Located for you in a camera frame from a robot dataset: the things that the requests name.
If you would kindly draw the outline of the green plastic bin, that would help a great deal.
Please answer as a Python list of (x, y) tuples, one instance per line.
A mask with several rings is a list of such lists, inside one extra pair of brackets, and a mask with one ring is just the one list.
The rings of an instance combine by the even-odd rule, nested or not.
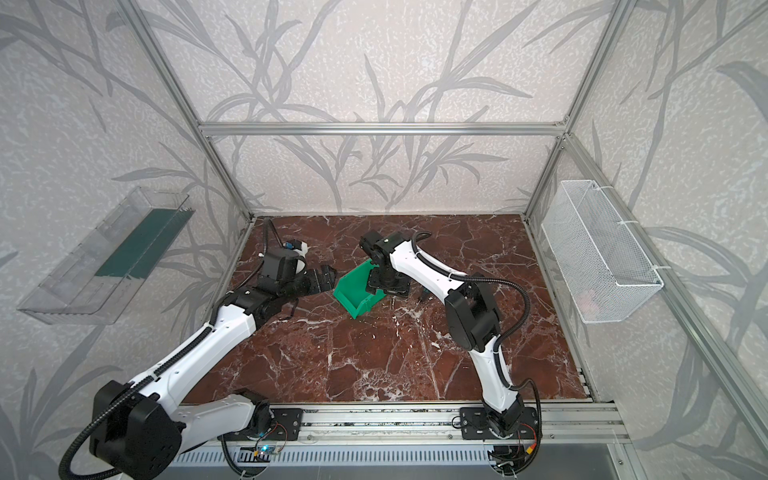
[(353, 319), (370, 312), (385, 298), (381, 290), (373, 293), (366, 290), (369, 275), (375, 268), (371, 260), (365, 261), (340, 278), (333, 291), (334, 298)]

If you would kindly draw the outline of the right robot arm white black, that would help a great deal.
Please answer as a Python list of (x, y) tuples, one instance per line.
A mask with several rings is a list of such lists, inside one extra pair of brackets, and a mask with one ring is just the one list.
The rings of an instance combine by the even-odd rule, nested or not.
[[(431, 234), (421, 231), (411, 238), (395, 232), (387, 237), (370, 231), (359, 246), (374, 265), (366, 291), (378, 290), (405, 297), (415, 281), (444, 306), (449, 334), (467, 351), (479, 378), (482, 402), (492, 434), (506, 439), (523, 424), (541, 435), (541, 397), (535, 382), (527, 378), (516, 385), (505, 362), (502, 343), (523, 327), (531, 313), (525, 289), (506, 279), (469, 275), (438, 261), (419, 248)], [(515, 324), (501, 329), (502, 313), (493, 285), (509, 287), (522, 300), (522, 313)]]

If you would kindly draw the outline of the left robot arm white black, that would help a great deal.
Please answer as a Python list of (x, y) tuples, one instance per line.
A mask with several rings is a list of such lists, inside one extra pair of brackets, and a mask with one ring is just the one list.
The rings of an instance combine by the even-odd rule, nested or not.
[(212, 317), (172, 353), (131, 381), (110, 381), (96, 394), (91, 423), (59, 466), (74, 479), (72, 461), (82, 445), (109, 464), (98, 478), (126, 474), (154, 479), (180, 453), (234, 432), (263, 436), (276, 425), (269, 401), (241, 389), (220, 400), (187, 406), (189, 392), (231, 350), (250, 338), (288, 303), (335, 288), (329, 265), (306, 266), (297, 250), (280, 248), (218, 302)]

